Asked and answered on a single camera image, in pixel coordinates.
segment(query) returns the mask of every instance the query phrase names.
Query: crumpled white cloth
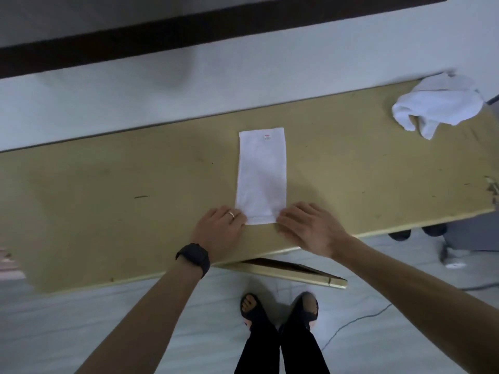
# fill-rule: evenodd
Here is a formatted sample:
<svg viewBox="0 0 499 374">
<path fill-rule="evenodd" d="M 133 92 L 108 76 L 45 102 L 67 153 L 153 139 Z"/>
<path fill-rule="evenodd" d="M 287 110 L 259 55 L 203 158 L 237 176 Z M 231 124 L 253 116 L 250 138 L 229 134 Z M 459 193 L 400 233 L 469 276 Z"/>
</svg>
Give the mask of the crumpled white cloth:
<svg viewBox="0 0 499 374">
<path fill-rule="evenodd" d="M 421 81 L 393 105 L 393 118 L 407 131 L 415 131 L 409 115 L 419 117 L 419 131 L 431 139 L 440 123 L 457 125 L 477 115 L 483 106 L 475 82 L 467 76 L 442 73 Z"/>
<path fill-rule="evenodd" d="M 275 223 L 286 207 L 286 139 L 282 127 L 239 133 L 235 207 L 246 224 Z"/>
</svg>

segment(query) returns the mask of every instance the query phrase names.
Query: black sandal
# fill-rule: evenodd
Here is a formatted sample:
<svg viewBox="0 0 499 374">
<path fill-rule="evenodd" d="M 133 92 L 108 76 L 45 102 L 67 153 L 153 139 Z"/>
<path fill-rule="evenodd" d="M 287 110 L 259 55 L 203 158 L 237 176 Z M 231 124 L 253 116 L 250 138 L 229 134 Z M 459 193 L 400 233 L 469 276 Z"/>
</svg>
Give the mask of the black sandal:
<svg viewBox="0 0 499 374">
<path fill-rule="evenodd" d="M 305 311 L 305 308 L 303 307 L 303 296 L 305 294 L 310 294 L 314 297 L 315 299 L 315 305 L 317 306 L 317 314 L 314 314 L 313 312 Z M 305 325 L 305 328 L 310 331 L 310 322 L 314 322 L 317 320 L 319 316 L 319 302 L 317 302 L 317 298 L 315 298 L 315 295 L 310 293 L 309 291 L 305 291 L 301 293 L 298 298 L 295 300 L 295 304 L 293 307 L 293 310 L 291 311 L 290 317 L 288 320 L 299 320 Z"/>
<path fill-rule="evenodd" d="M 257 302 L 257 305 L 255 307 L 253 307 L 251 310 L 249 310 L 248 312 L 243 312 L 242 303 L 244 302 L 244 300 L 246 299 L 246 297 L 248 295 L 251 295 L 255 299 L 255 301 Z M 264 307 L 261 305 L 260 300 L 253 293 L 246 293 L 245 295 L 243 295 L 243 297 L 241 298 L 239 309 L 241 310 L 242 317 L 251 322 L 251 327 L 249 327 L 250 331 L 255 324 L 265 324 L 265 323 L 271 322 L 268 319 L 267 313 L 265 312 Z"/>
</svg>

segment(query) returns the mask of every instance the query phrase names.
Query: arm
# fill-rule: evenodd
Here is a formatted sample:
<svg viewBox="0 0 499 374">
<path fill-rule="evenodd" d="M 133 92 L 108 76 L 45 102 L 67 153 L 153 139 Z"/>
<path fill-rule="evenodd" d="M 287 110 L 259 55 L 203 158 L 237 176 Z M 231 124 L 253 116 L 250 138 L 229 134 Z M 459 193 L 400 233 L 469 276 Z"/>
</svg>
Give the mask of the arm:
<svg viewBox="0 0 499 374">
<path fill-rule="evenodd" d="M 303 249 L 334 259 L 369 283 L 463 369 L 499 372 L 499 310 L 349 236 L 313 203 L 285 208 L 278 223 Z"/>
<path fill-rule="evenodd" d="M 246 216 L 239 210 L 226 206 L 211 209 L 197 224 L 191 242 L 208 251 L 210 262 L 218 261 L 234 245 L 245 223 Z M 179 256 L 173 268 L 142 297 L 76 373 L 153 373 L 202 276 L 200 267 Z"/>
</svg>

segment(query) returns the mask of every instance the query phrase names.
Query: power cord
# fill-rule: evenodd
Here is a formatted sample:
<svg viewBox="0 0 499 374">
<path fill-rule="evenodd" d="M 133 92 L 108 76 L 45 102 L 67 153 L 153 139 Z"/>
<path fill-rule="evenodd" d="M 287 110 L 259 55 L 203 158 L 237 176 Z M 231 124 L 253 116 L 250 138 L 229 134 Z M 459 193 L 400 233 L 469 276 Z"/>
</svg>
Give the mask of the power cord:
<svg viewBox="0 0 499 374">
<path fill-rule="evenodd" d="M 465 291 L 465 292 L 468 292 L 468 291 L 482 291 L 482 290 L 492 289 L 494 287 L 498 287 L 499 288 L 499 282 L 489 283 L 489 284 L 486 284 L 486 285 L 481 285 L 481 286 L 476 286 L 476 287 L 465 287 L 465 288 L 460 288 L 459 290 L 462 290 L 462 291 Z M 324 349 L 327 348 L 327 346 L 329 345 L 329 343 L 336 337 L 336 335 L 338 334 L 338 332 L 340 332 L 343 328 L 348 327 L 350 324 L 353 324 L 353 323 L 355 323 L 355 322 L 357 322 L 359 320 L 362 320 L 362 319 L 375 318 L 376 316 L 379 316 L 382 313 L 384 313 L 387 309 L 390 308 L 390 306 L 393 306 L 393 304 L 390 303 L 388 306 L 386 306 L 384 309 L 382 309 L 380 312 L 377 312 L 376 314 L 361 316 L 361 317 L 359 317 L 357 319 L 354 319 L 354 320 L 348 322 L 347 324 L 341 326 L 333 334 L 333 336 L 331 336 L 331 338 L 328 340 L 328 342 L 326 343 L 326 345 L 324 345 L 324 347 L 320 351 L 324 352 Z"/>
</svg>

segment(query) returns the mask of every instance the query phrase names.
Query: white marble floor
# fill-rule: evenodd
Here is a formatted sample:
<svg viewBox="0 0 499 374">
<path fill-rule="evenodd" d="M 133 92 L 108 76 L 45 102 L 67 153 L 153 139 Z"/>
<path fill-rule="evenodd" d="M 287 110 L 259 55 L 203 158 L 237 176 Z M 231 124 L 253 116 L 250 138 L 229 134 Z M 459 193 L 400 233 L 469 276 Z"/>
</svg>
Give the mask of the white marble floor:
<svg viewBox="0 0 499 374">
<path fill-rule="evenodd" d="M 499 254 L 477 254 L 467 259 L 465 269 L 449 270 L 437 258 L 442 240 L 427 237 L 420 230 L 413 231 L 413 236 L 403 243 L 396 243 L 388 236 L 366 242 L 458 287 L 499 282 Z M 393 306 L 376 317 L 340 329 L 357 318 L 379 313 L 389 302 L 333 261 L 305 251 L 281 255 L 279 259 L 342 276 L 348 279 L 349 288 L 305 286 L 214 268 L 194 291 L 157 372 L 234 372 L 249 335 L 238 309 L 245 290 L 260 294 L 276 320 L 285 316 L 296 295 L 304 290 L 313 291 L 320 307 L 313 332 L 333 373 L 463 372 Z M 0 283 L 0 372 L 74 372 L 154 282 L 140 281 L 52 297 L 34 294 L 23 280 Z M 471 294 L 499 307 L 498 288 Z"/>
</svg>

